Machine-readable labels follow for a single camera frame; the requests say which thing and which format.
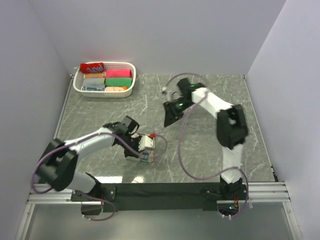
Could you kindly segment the white printed towel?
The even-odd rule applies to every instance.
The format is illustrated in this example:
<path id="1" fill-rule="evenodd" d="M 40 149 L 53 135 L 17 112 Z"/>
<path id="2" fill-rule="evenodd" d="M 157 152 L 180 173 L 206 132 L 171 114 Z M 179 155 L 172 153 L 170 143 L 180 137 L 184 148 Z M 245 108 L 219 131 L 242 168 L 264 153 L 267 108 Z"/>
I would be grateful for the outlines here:
<path id="1" fill-rule="evenodd" d="M 146 148 L 144 151 L 141 152 L 140 158 L 128 156 L 126 158 L 126 160 L 132 161 L 132 162 L 153 163 L 154 162 L 154 153 L 155 153 L 154 149 Z"/>

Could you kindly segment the red blue cat towel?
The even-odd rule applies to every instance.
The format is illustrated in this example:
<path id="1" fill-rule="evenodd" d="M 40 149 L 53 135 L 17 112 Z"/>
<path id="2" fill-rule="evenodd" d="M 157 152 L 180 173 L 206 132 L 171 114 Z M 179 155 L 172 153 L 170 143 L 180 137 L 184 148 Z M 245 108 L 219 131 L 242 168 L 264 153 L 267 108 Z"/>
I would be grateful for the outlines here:
<path id="1" fill-rule="evenodd" d="M 81 63 L 79 71 L 83 74 L 95 74 L 104 72 L 104 64 L 102 62 Z"/>

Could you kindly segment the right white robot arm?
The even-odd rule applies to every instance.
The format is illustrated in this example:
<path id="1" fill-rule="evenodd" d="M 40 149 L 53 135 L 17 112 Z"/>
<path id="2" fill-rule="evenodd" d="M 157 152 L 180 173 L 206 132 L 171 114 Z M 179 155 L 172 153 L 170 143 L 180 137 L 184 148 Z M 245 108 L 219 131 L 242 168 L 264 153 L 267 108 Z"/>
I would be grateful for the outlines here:
<path id="1" fill-rule="evenodd" d="M 215 118 L 216 137 L 222 146 L 223 158 L 223 172 L 219 174 L 220 195 L 230 200 L 242 185 L 243 144 L 249 133 L 243 107 L 224 101 L 202 83 L 190 83 L 188 78 L 179 80 L 177 87 L 181 93 L 177 99 L 173 99 L 166 87 L 162 88 L 162 93 L 167 95 L 167 101 L 163 103 L 163 126 L 166 128 L 182 119 L 184 111 L 192 106 L 202 107 Z"/>

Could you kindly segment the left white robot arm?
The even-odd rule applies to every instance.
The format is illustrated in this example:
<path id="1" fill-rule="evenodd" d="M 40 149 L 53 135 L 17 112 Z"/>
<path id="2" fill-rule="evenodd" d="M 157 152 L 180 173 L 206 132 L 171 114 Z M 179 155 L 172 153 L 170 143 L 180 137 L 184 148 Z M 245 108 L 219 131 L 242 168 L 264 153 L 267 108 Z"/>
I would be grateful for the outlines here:
<path id="1" fill-rule="evenodd" d="M 54 189 L 82 192 L 89 201 L 100 197 L 99 182 L 88 173 L 77 173 L 78 161 L 103 148 L 120 145 L 126 157 L 139 157 L 139 140 L 132 135 L 139 124 L 129 116 L 120 122 L 107 123 L 98 130 L 77 139 L 53 139 L 37 162 L 31 177 L 31 188 L 38 194 Z"/>

